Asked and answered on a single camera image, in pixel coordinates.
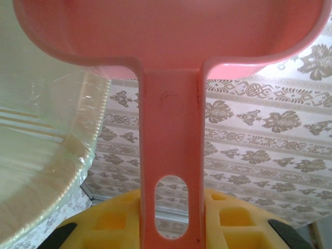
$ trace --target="plastic wrap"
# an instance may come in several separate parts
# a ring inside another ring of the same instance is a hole
[[[0,247],[67,202],[94,158],[109,81],[36,48],[0,2]]]

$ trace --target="oval hole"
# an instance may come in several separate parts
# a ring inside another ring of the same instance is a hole
[[[156,188],[155,224],[168,239],[182,236],[188,228],[188,188],[177,176],[166,176]]]

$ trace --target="pink plastic handle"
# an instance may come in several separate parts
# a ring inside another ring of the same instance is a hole
[[[205,86],[198,71],[151,71],[140,80],[141,248],[205,248]],[[167,175],[188,187],[189,225],[178,239],[155,226],[155,191]]]

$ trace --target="pink plastic scoop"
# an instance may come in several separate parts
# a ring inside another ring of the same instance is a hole
[[[205,248],[204,81],[240,78],[311,44],[331,0],[13,0],[42,50],[140,82],[141,248]],[[155,227],[156,184],[188,187],[189,226],[176,240]]]

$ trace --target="black plastic piece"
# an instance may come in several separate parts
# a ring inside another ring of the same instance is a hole
[[[76,227],[76,223],[69,223],[57,228],[37,249],[60,249]]]
[[[290,249],[313,249],[312,246],[288,224],[270,219],[270,226],[282,238]]]

